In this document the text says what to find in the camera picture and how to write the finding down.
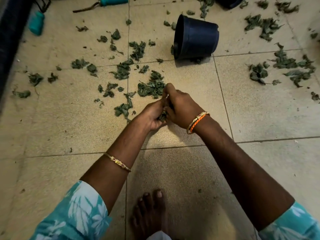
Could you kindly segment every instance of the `gold bangle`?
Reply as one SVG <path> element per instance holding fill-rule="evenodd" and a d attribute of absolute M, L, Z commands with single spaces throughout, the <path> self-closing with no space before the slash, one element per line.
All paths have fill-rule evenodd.
<path fill-rule="evenodd" d="M 204 112 L 202 112 L 201 114 L 199 114 L 199 115 L 191 122 L 191 124 L 188 126 L 188 128 L 186 129 L 186 133 L 187 133 L 188 135 L 190 135 L 190 134 L 193 133 L 192 131 L 190 131 L 191 126 L 192 126 L 197 120 L 199 120 L 202 116 L 204 116 L 204 115 L 210 115 L 210 114 L 209 114 L 208 112 L 206 112 L 206 111 L 204 111 Z"/>
<path fill-rule="evenodd" d="M 127 170 L 129 173 L 131 172 L 131 169 L 128 168 L 126 165 L 124 165 L 121 161 L 119 161 L 118 159 L 116 159 L 114 156 L 110 156 L 108 153 L 104 153 L 104 155 L 106 155 L 107 157 L 110 158 L 111 161 L 115 162 L 116 164 L 118 164 L 120 167 L 122 167 L 123 169 Z"/>

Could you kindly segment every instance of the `black plastic pot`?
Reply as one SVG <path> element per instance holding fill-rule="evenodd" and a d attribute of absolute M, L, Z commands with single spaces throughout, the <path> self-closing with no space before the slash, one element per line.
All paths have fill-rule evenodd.
<path fill-rule="evenodd" d="M 243 0 L 216 0 L 219 4 L 228 9 L 233 9 L 238 6 Z"/>
<path fill-rule="evenodd" d="M 209 57 L 219 41 L 218 25 L 180 15 L 174 34 L 175 60 Z"/>

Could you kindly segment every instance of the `teal tool handle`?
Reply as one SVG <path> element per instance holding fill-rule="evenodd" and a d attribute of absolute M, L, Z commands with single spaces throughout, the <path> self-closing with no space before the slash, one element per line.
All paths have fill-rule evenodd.
<path fill-rule="evenodd" d="M 105 7 L 107 5 L 117 5 L 117 4 L 128 3 L 128 0 L 99 0 L 99 3 L 102 7 Z"/>
<path fill-rule="evenodd" d="M 40 11 L 36 11 L 30 19 L 29 30 L 33 34 L 40 36 L 42 34 L 44 19 L 45 15 Z"/>

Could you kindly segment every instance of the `bangle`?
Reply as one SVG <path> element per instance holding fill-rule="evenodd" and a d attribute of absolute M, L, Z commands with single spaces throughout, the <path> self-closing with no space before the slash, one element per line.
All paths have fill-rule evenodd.
<path fill-rule="evenodd" d="M 188 135 L 192 134 L 193 132 L 193 128 L 196 126 L 196 124 L 198 124 L 198 122 L 200 120 L 203 119 L 203 117 L 205 117 L 206 115 L 210 115 L 208 112 L 202 112 L 201 114 L 199 114 L 192 122 L 191 124 L 188 126 L 188 128 L 186 129 L 186 133 Z"/>
<path fill-rule="evenodd" d="M 110 156 L 108 153 L 104 153 L 104 155 L 106 155 L 107 157 L 110 158 L 111 161 L 115 162 L 116 164 L 118 164 L 120 167 L 122 167 L 123 169 L 127 170 L 129 173 L 131 172 L 131 169 L 128 168 L 126 165 L 124 165 L 121 161 L 119 161 L 118 159 L 116 159 L 114 156 Z"/>

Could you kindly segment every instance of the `tile floor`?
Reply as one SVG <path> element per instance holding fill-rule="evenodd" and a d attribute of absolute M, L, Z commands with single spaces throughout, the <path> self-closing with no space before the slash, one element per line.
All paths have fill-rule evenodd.
<path fill-rule="evenodd" d="M 249 5 L 244 9 L 223 10 L 215 4 L 206 21 L 219 25 L 220 40 L 213 56 L 200 65 L 173 60 L 170 47 L 174 31 L 163 25 L 164 20 L 176 21 L 188 9 L 199 19 L 197 0 L 130 0 L 128 4 L 72 13 L 95 1 L 53 0 L 45 14 L 42 36 L 35 37 L 28 29 L 23 34 L 25 42 L 19 46 L 1 108 L 1 240 L 28 239 L 36 224 L 126 126 L 126 120 L 113 112 L 115 106 L 126 102 L 125 97 L 116 91 L 114 98 L 103 98 L 97 86 L 117 82 L 133 92 L 139 81 L 147 81 L 150 71 L 139 74 L 132 69 L 130 78 L 122 81 L 109 72 L 132 52 L 128 42 L 149 39 L 156 46 L 146 46 L 141 65 L 163 71 L 166 83 L 190 93 L 235 142 L 320 219 L 320 104 L 310 95 L 311 91 L 320 93 L 320 43 L 312 40 L 308 31 L 320 31 L 319 0 L 289 0 L 301 4 L 300 11 L 280 14 L 283 26 L 271 42 L 259 38 L 259 28 L 245 33 L 244 18 L 259 13 L 263 18 L 275 18 L 276 0 L 269 0 L 266 10 L 258 8 L 256 0 L 247 0 Z M 132 20 L 130 26 L 125 23 L 127 18 Z M 75 28 L 84 25 L 87 32 Z M 106 31 L 116 28 L 122 37 L 115 45 L 123 55 L 110 50 L 110 41 L 97 41 L 101 35 L 110 40 Z M 302 82 L 302 88 L 282 75 L 286 70 L 272 66 L 267 69 L 266 82 L 279 79 L 281 84 L 262 86 L 249 79 L 246 65 L 273 59 L 276 42 L 284 45 L 289 57 L 299 60 L 307 54 L 315 61 L 317 70 Z M 86 69 L 70 68 L 72 60 L 82 57 L 98 66 L 98 78 Z M 165 61 L 158 64 L 157 58 Z M 56 65 L 62 71 L 56 71 Z M 26 67 L 44 77 L 54 72 L 59 79 L 52 84 L 44 81 L 35 91 L 23 73 Z M 16 86 L 18 90 L 30 89 L 32 95 L 14 97 L 10 93 Z M 93 102 L 96 98 L 105 102 L 101 109 Z M 132 101 L 139 113 L 152 99 L 136 95 Z M 147 138 L 111 213 L 114 220 L 108 239 L 133 238 L 128 225 L 132 207 L 143 192 L 158 187 L 166 192 L 173 237 L 256 239 L 254 227 L 203 142 L 174 125 Z"/>

